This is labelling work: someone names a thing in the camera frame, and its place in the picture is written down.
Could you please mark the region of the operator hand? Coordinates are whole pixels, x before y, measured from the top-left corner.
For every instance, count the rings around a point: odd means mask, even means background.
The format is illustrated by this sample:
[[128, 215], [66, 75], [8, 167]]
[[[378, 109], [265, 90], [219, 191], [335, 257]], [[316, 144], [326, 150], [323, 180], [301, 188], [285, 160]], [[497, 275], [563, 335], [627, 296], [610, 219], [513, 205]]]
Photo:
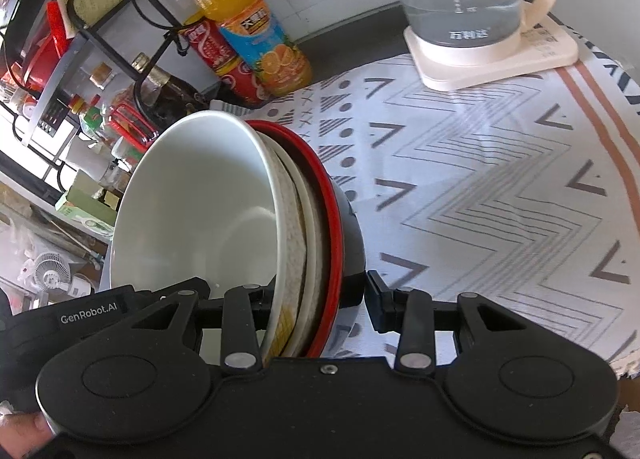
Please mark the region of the operator hand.
[[53, 439], [42, 413], [17, 413], [1, 417], [2, 458], [24, 458]]

